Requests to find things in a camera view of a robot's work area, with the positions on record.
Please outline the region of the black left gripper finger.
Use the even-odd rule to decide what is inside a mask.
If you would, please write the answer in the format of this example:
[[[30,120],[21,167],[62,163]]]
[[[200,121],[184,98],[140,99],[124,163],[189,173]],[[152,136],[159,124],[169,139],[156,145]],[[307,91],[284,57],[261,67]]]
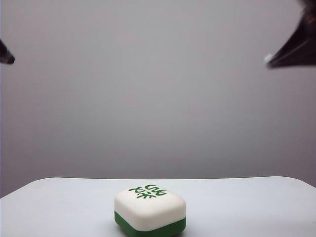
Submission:
[[[15,61],[15,57],[8,50],[6,45],[0,40],[0,62],[2,64],[12,65]]]

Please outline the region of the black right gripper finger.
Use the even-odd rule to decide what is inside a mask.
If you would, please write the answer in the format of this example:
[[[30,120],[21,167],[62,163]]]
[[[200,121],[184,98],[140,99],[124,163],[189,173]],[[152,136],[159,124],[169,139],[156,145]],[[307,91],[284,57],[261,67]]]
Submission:
[[[285,44],[266,59],[266,65],[269,69],[315,66],[316,30],[296,29]]]
[[[316,38],[316,1],[298,0],[302,7],[302,17],[295,34],[298,41]]]

